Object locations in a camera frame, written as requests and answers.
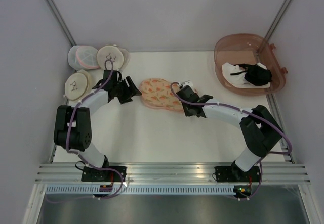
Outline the orange floral mesh laundry bag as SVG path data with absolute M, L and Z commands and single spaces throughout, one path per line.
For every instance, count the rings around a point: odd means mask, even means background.
M 140 83 L 142 103 L 152 109 L 183 112 L 183 106 L 170 89 L 171 82 L 161 78 L 149 78 Z

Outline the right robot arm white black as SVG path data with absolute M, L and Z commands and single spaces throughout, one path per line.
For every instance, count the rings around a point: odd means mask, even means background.
M 175 96 L 181 101 L 187 117 L 212 118 L 229 123 L 241 130 L 246 147 L 221 177 L 221 182 L 247 182 L 248 177 L 259 181 L 256 164 L 265 158 L 282 139 L 283 131 L 269 110 L 258 105 L 255 108 L 239 108 L 224 104 L 210 95 L 199 96 L 191 86 L 182 84 Z

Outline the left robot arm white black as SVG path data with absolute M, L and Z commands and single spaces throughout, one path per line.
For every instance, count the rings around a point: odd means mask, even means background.
M 67 153 L 74 154 L 87 166 L 93 168 L 93 176 L 101 182 L 110 177 L 109 161 L 92 142 L 91 116 L 101 107 L 117 98 L 120 104 L 132 101 L 142 93 L 130 76 L 122 78 L 116 70 L 104 70 L 103 78 L 91 92 L 74 106 L 57 108 L 54 143 Z

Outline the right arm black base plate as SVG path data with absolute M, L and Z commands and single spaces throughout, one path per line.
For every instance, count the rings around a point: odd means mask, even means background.
M 246 172 L 234 166 L 215 166 L 215 174 L 218 183 L 254 183 L 259 182 L 261 177 L 258 166 L 253 166 Z

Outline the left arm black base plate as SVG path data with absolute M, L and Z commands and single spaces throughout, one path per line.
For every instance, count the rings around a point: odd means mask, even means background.
M 127 175 L 125 166 L 111 166 L 115 171 L 96 170 L 84 167 L 82 172 L 82 182 L 124 182 Z

